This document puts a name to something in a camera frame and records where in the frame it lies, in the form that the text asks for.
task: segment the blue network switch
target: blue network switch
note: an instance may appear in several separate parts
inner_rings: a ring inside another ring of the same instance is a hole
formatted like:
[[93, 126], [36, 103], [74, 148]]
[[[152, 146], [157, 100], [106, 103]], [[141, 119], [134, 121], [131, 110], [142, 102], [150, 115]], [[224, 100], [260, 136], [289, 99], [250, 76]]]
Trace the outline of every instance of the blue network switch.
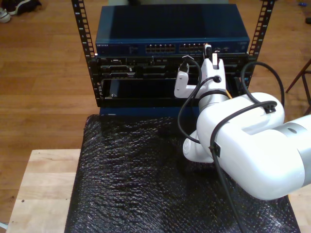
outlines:
[[235, 4], [104, 6], [96, 37], [99, 56], [246, 53], [249, 37]]

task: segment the wooden table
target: wooden table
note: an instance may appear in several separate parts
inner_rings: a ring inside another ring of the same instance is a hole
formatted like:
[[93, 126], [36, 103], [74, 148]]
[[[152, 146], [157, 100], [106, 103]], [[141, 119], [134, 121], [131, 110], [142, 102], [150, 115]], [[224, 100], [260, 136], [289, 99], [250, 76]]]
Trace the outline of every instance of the wooden table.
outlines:
[[[80, 150], [33, 150], [7, 233], [63, 233]], [[302, 233], [311, 232], [311, 185], [290, 195]]]

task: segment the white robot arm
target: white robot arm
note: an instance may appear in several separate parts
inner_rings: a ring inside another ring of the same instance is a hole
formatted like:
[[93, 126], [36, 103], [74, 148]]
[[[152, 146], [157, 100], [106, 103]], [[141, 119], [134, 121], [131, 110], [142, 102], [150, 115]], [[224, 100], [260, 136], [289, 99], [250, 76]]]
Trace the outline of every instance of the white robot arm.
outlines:
[[[215, 55], [212, 61], [205, 59], [201, 70], [202, 82], [213, 76], [219, 77], [220, 82], [210, 80], [198, 91], [200, 115], [197, 130], [190, 136], [200, 143], [186, 139], [183, 153], [191, 161], [212, 163], [210, 139], [215, 127], [254, 103], [247, 95], [229, 100], [225, 95], [224, 64]], [[179, 71], [176, 97], [187, 98], [191, 94], [196, 86], [187, 82], [187, 72]], [[265, 93], [252, 95], [260, 102], [275, 101], [275, 111], [266, 113], [262, 107], [255, 108], [223, 125], [215, 138], [218, 161], [250, 195], [262, 200], [277, 199], [311, 183], [311, 115], [283, 124], [284, 108], [275, 97]]]

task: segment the black bubble wrap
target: black bubble wrap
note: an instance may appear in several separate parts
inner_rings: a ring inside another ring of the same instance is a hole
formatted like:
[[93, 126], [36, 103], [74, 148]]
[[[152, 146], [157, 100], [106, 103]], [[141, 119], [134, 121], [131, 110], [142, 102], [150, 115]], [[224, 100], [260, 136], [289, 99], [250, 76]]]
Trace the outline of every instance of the black bubble wrap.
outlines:
[[[65, 232], [239, 232], [214, 165], [185, 159], [183, 141], [175, 118], [90, 116]], [[300, 232], [288, 197], [258, 200], [227, 178], [247, 232]]]

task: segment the chair leg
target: chair leg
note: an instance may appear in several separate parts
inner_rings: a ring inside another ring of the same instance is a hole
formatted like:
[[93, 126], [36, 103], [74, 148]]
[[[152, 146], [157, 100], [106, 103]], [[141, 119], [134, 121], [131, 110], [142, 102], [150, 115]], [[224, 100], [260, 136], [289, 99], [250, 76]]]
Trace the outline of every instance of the chair leg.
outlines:
[[305, 66], [301, 69], [301, 71], [297, 74], [296, 78], [294, 79], [294, 81], [291, 83], [291, 85], [289, 86], [289, 88], [287, 88], [286, 93], [288, 93], [290, 91], [290, 89], [295, 85], [295, 83], [298, 81], [298, 79], [300, 78], [300, 76], [306, 71], [306, 69], [310, 66], [311, 64], [311, 59], [305, 64]]
[[309, 115], [311, 113], [311, 105], [309, 106], [309, 108], [306, 110], [304, 116]]
[[302, 77], [303, 86], [305, 87], [305, 91], [306, 91], [308, 103], [309, 103], [309, 105], [311, 105], [311, 97], [310, 97], [310, 92], [309, 92], [309, 89], [308, 89], [308, 84], [307, 84], [306, 76], [305, 76], [305, 74], [303, 73], [303, 74], [301, 75], [301, 77]]

